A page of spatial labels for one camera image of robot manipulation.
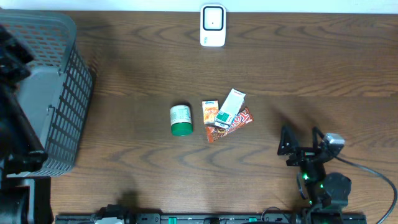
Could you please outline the green lid seasoning jar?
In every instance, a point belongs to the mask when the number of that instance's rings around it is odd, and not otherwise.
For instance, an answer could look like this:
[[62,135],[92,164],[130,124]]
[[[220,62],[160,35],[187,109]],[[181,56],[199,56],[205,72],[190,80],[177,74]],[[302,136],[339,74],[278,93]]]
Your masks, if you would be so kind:
[[175,105],[170,109],[170,128],[174,136],[187,136],[193,132],[190,107]]

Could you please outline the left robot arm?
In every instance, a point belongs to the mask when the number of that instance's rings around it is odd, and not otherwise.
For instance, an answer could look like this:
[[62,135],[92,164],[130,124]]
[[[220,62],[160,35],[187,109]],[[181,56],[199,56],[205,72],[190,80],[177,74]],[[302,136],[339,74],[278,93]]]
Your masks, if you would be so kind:
[[1,223],[52,223],[49,177],[19,177],[42,168],[48,155],[17,101],[30,76],[31,53],[1,28]]

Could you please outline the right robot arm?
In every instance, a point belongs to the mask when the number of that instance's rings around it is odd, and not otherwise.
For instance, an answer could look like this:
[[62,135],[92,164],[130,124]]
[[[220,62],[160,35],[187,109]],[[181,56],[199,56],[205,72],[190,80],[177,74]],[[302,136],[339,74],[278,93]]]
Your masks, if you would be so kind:
[[300,168],[297,185],[310,206],[291,216],[292,223],[343,223],[342,209],[348,205],[351,179],[339,172],[327,174],[324,163],[336,158],[345,140],[335,133],[312,129],[312,146],[299,145],[293,131],[283,126],[277,154],[288,156],[286,164]]

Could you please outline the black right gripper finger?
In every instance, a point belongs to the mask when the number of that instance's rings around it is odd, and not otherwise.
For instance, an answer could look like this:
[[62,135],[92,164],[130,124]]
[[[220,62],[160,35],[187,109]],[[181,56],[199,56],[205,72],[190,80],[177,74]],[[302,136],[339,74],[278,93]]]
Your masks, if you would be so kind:
[[299,147],[297,138],[292,129],[288,126],[283,126],[280,133],[280,143],[278,147],[278,155],[294,154]]
[[322,144],[318,140],[323,140],[324,136],[324,133],[318,127],[314,126],[312,128],[312,143],[314,149],[322,148]]

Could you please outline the orange tissue pack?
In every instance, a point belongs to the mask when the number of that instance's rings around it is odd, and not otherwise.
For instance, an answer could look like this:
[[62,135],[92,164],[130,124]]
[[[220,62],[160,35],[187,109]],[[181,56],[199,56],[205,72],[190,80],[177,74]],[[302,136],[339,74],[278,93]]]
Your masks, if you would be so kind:
[[213,124],[219,112],[218,100],[203,101],[202,111],[204,124]]

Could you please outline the red chocolate bar wrapper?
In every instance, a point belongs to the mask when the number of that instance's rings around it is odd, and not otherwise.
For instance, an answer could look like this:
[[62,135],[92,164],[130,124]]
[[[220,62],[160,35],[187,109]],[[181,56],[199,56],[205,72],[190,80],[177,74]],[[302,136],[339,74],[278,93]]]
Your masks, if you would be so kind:
[[206,136],[207,140],[209,143],[214,142],[215,140],[218,140],[222,137],[225,137],[226,135],[232,133],[233,131],[242,128],[248,123],[251,123],[254,121],[251,112],[249,111],[249,108],[245,108],[242,110],[242,112],[238,113],[234,119],[233,122],[228,126],[226,124],[222,124],[219,122],[215,122],[211,126],[206,127]]

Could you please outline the white green carton box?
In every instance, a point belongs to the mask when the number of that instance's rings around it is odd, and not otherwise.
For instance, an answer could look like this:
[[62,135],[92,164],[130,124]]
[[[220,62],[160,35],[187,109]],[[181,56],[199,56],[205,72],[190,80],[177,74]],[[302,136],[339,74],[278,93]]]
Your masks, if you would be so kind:
[[245,96],[245,93],[232,88],[215,117],[215,126],[225,129],[229,128],[235,116],[239,113]]

